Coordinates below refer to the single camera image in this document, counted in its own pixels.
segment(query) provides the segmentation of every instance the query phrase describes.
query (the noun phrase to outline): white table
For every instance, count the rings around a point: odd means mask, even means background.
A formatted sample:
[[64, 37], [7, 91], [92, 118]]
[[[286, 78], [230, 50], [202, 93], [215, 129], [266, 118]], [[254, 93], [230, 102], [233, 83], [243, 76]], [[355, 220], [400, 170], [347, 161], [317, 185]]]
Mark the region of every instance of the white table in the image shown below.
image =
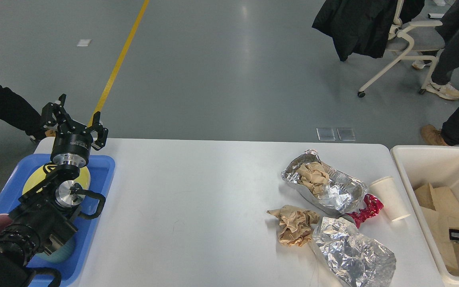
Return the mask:
[[[50, 153], [53, 139], [35, 153]], [[382, 145], [295, 142], [108, 139], [99, 152], [116, 169], [79, 280], [100, 286], [339, 286], [304, 247], [277, 242], [268, 209], [317, 210], [281, 180], [306, 149], [365, 183], [391, 175], [408, 197]], [[413, 210], [390, 222], [368, 219], [360, 231], [397, 259], [392, 287], [444, 286]]]

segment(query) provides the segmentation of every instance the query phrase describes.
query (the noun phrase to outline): crumpled brown paper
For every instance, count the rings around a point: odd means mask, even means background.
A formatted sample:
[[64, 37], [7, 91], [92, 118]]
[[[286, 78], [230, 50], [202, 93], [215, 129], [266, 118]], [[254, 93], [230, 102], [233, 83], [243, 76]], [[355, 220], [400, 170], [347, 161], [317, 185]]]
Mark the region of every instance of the crumpled brown paper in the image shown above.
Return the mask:
[[281, 209], [268, 210], [279, 219], [279, 226], [284, 229], [279, 233], [279, 243], [302, 246], [313, 239], [311, 224], [318, 223], [320, 216], [311, 210], [285, 205]]
[[299, 183], [307, 187], [316, 197], [322, 192], [322, 185], [328, 184], [329, 176], [319, 162], [303, 163], [298, 169]]
[[449, 229], [459, 229], [459, 202], [449, 187], [436, 189], [428, 183], [414, 191], [437, 249], [448, 271], [458, 270]]

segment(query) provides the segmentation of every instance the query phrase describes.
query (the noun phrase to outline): foil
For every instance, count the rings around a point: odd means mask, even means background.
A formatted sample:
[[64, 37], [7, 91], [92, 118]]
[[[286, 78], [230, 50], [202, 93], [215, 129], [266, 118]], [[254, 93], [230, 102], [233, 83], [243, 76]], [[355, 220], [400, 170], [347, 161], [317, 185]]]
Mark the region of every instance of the foil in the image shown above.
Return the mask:
[[388, 287], [396, 270], [392, 251], [343, 218], [324, 217], [310, 246], [343, 286]]
[[[299, 184], [300, 175], [297, 173], [297, 169], [303, 163], [311, 162], [319, 162], [330, 177], [329, 184], [325, 184], [322, 193], [317, 196], [314, 196], [307, 187]], [[281, 178], [329, 216], [338, 216], [356, 210], [361, 205], [364, 195], [369, 192], [362, 181], [322, 162], [315, 149], [306, 150], [304, 154], [290, 162], [281, 173]]]

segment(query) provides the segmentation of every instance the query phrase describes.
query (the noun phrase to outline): blue tray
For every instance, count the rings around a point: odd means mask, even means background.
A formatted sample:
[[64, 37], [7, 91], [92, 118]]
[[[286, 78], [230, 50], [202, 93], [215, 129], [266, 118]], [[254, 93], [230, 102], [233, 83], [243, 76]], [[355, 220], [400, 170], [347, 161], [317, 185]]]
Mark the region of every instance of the blue tray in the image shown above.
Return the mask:
[[[7, 214], [19, 205], [18, 198], [22, 195], [22, 188], [31, 174], [42, 165], [51, 161], [50, 154], [32, 154], [23, 158], [15, 167], [8, 182], [0, 193], [0, 214]], [[90, 190], [107, 196], [111, 181], [113, 180], [115, 163], [105, 155], [92, 155], [88, 163], [91, 174]], [[81, 203], [82, 211], [93, 214], [97, 207], [97, 200], [86, 197]], [[79, 276], [82, 266], [86, 261], [93, 235], [97, 227], [98, 218], [84, 220], [76, 218], [74, 225], [79, 229], [74, 235], [75, 249], [73, 254], [62, 263], [49, 263], [34, 256], [27, 265], [28, 267], [52, 267], [61, 272], [61, 286], [71, 285]], [[51, 283], [52, 277], [39, 275], [31, 282], [31, 287], [46, 287]]]

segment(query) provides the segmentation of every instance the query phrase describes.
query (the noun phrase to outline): gray floor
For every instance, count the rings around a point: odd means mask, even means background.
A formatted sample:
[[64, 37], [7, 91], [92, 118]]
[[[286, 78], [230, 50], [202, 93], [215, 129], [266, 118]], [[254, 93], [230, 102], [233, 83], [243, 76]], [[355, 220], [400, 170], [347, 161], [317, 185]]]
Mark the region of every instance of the gray floor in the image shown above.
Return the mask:
[[[142, 3], [0, 1], [0, 83], [37, 110], [66, 93], [67, 111], [86, 123]], [[426, 71], [411, 62], [358, 98], [393, 56], [339, 62], [311, 28], [322, 4], [151, 0], [102, 111], [110, 137], [318, 142], [317, 127], [352, 127], [356, 142], [423, 144], [419, 127], [440, 127], [459, 101], [419, 95]], [[446, 9], [426, 0], [423, 15]], [[452, 82], [459, 89], [459, 69]], [[0, 120], [0, 191], [34, 149]]]

